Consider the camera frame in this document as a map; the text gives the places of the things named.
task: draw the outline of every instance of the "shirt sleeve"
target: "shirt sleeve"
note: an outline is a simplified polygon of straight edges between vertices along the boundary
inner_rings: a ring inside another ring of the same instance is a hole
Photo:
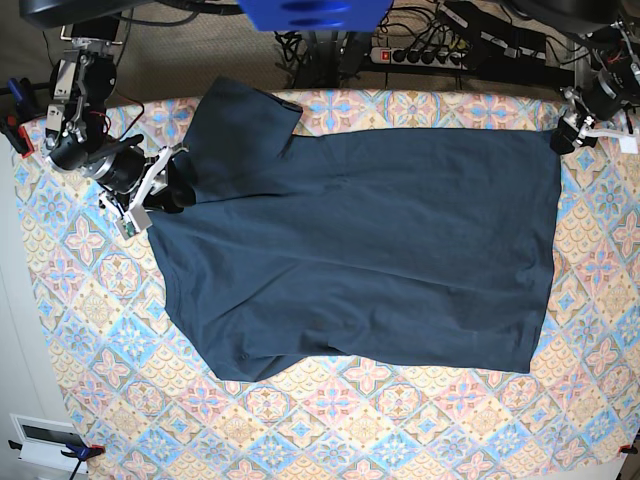
[[[189,152],[176,165],[197,196],[211,193],[209,183],[230,181],[272,161],[301,115],[299,105],[219,77],[196,109],[183,140]]]

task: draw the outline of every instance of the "white sticker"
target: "white sticker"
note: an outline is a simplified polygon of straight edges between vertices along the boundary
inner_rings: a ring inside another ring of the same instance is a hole
[[[621,137],[619,140],[622,153],[638,154],[638,139],[636,137]]]

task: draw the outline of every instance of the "dark navy t-shirt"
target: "dark navy t-shirt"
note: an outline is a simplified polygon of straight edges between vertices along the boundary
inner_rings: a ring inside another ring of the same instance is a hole
[[[153,213],[166,309],[213,372],[309,355],[528,372],[553,276],[545,133],[292,131],[301,108],[218,79],[177,159],[197,204]]]

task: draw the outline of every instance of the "beige carpet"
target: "beige carpet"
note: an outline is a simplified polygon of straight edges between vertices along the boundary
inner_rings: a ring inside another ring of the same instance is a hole
[[[425,0],[398,0],[396,3],[429,6]],[[493,4],[477,3],[496,15],[503,15]],[[33,82],[47,81],[51,67],[40,31],[19,18],[17,0],[4,1],[2,13],[0,31],[4,39],[0,47],[0,84],[6,85],[11,76],[28,76]],[[393,15],[393,21],[405,21],[420,31],[419,17]],[[184,16],[183,12],[158,4],[136,9],[136,18],[149,20],[174,21]],[[535,28],[535,25],[535,22],[528,22],[527,28]],[[59,30],[47,31],[46,35],[55,61],[66,43],[59,40]],[[406,37],[391,39],[391,43],[398,46],[407,42],[410,40]],[[223,74],[258,88],[277,90],[286,81],[286,74],[274,66],[278,59],[279,50],[273,34],[255,31],[245,16],[200,15],[194,22],[175,28],[134,26],[119,68],[118,87],[124,94],[143,101],[194,96],[202,95],[213,79]],[[389,75],[387,81],[391,89],[455,89],[455,81],[447,77],[396,74]],[[363,74],[360,80],[348,84],[351,88],[383,88],[384,85],[383,74]],[[477,81],[464,81],[463,89],[558,98],[551,90]]]

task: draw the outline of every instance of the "table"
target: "table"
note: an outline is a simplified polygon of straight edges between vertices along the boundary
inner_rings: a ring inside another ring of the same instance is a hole
[[[305,107],[302,135],[545,130],[561,108],[463,93],[278,95]],[[150,153],[178,143],[197,104],[148,104],[131,134]],[[111,133],[137,109],[110,110]],[[43,121],[28,131],[39,151]],[[530,375],[318,357],[258,384],[221,382],[164,312],[146,235],[122,241],[98,188],[39,153],[13,164],[57,382],[78,432],[107,448],[91,478],[506,480],[608,462],[640,427],[640,157],[617,142],[562,160],[555,278]]]

